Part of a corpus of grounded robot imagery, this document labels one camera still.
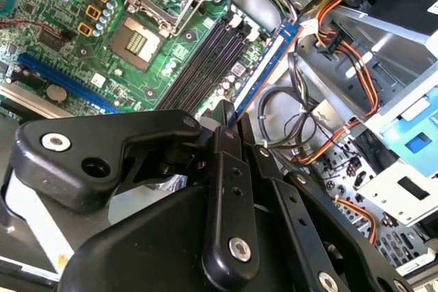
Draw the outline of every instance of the pcie slot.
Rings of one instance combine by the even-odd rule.
[[[86,101],[89,101],[90,103],[93,103],[99,106],[100,108],[110,111],[112,113],[118,112],[101,96],[95,94],[93,91],[89,90],[88,88],[83,87],[80,83],[76,82],[70,77],[67,77],[60,71],[42,63],[40,60],[36,59],[30,54],[27,53],[20,54],[17,58],[17,61],[23,66],[25,66],[26,68],[38,72],[45,79],[48,79],[49,81],[72,92],[73,94],[76,94],[80,98],[85,99]]]
[[[198,47],[195,54],[190,58],[185,68],[180,72],[175,82],[167,91],[165,97],[159,102],[156,109],[171,109],[174,108],[175,103],[185,96],[185,89],[190,82],[197,77],[201,78],[202,72],[199,68],[209,60],[214,54],[215,47],[224,40],[228,34],[227,27],[231,22],[232,16],[227,14],[222,17],[210,31],[202,45]]]
[[[0,85],[0,95],[47,119],[70,118],[74,116],[13,83],[2,83]]]
[[[206,98],[215,86],[220,82],[223,72],[230,69],[236,62],[248,42],[246,38],[250,32],[249,27],[244,26],[236,36],[231,39],[223,48],[213,64],[201,71],[206,72],[204,79],[192,89],[190,95],[187,95],[185,101],[180,104],[179,108],[191,114],[194,114],[199,103]]]

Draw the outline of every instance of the ram slot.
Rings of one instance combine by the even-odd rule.
[[[242,54],[244,47],[248,43],[246,38],[249,34],[250,28],[244,27],[229,43],[225,46],[214,63],[208,68],[202,69],[204,73],[203,79],[199,84],[192,88],[191,92],[186,95],[185,101],[179,104],[178,108],[194,114],[199,103],[207,98],[211,91],[218,85],[224,72],[228,72],[231,66],[237,61]]]
[[[227,14],[214,25],[202,45],[200,45],[195,54],[193,54],[185,68],[179,74],[169,91],[167,91],[166,95],[155,109],[175,108],[175,103],[181,97],[184,97],[187,86],[197,77],[200,77],[201,72],[199,71],[199,68],[205,62],[209,61],[210,57],[214,54],[215,47],[224,40],[224,37],[228,33],[227,27],[229,26],[231,19],[232,17]]]

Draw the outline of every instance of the integrated circuit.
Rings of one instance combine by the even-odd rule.
[[[112,38],[109,48],[140,70],[146,70],[160,50],[162,39],[128,16]]]
[[[52,48],[54,51],[60,51],[64,46],[63,39],[55,34],[52,34],[46,29],[41,29],[40,35],[38,36],[38,41]]]

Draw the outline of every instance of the metal bracket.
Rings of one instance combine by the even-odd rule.
[[[282,181],[274,157],[261,146],[247,146],[253,177],[277,218],[289,270],[297,291],[349,291],[336,274],[298,190]]]
[[[291,172],[285,179],[299,190],[321,239],[332,243],[341,253],[352,291],[413,292],[310,177],[303,172]]]

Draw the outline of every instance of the metal rivet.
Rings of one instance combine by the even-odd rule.
[[[231,138],[232,140],[234,139],[234,134],[228,130],[225,131],[225,135],[229,138]]]
[[[324,290],[327,292],[337,292],[337,284],[335,280],[328,275],[327,273],[324,273],[323,271],[320,272],[318,275],[322,287],[324,287]]]
[[[394,284],[400,292],[408,292],[408,290],[406,290],[406,287],[404,287],[403,284],[398,282],[397,280],[394,280]]]
[[[238,261],[247,263],[251,259],[251,249],[249,245],[239,237],[233,237],[228,243],[231,254]]]
[[[260,153],[264,156],[264,157],[269,157],[269,151],[265,148],[260,148]]]
[[[186,125],[188,125],[189,127],[196,127],[196,122],[195,122],[195,120],[193,120],[192,118],[184,118],[184,123],[186,124]]]
[[[64,152],[71,147],[70,140],[59,133],[48,133],[42,136],[41,144],[47,150],[53,150],[55,152]]]
[[[299,181],[302,184],[307,184],[306,179],[303,176],[301,176],[300,174],[296,175],[296,180]]]

